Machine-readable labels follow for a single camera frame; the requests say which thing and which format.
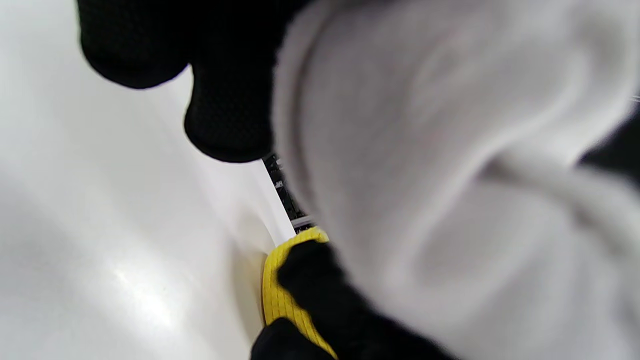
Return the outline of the person's right hand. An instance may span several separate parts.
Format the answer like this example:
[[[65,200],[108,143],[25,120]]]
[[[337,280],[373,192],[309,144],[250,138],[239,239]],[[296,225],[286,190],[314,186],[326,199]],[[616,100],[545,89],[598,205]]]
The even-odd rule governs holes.
[[[448,360],[436,344],[380,316],[349,284],[328,243],[293,246],[278,281],[338,360]]]

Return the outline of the person's left hand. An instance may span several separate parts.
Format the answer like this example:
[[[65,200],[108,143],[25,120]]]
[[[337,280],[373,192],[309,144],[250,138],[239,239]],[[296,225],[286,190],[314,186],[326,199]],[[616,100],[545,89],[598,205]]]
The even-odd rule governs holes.
[[[459,30],[463,20],[487,10],[505,10],[516,25],[498,32],[498,44],[514,43],[519,30],[544,22],[577,29],[595,16],[606,26],[628,30],[639,20],[635,0],[78,0],[80,45],[87,63],[105,79],[148,89],[174,79],[190,65],[194,84],[185,132],[204,154],[246,163],[285,139],[294,160],[294,183],[307,185],[298,164],[297,89],[306,75],[314,43],[337,16],[353,12],[357,25],[390,21],[376,29],[383,38],[408,35],[402,55],[425,60],[426,39],[436,27]]]

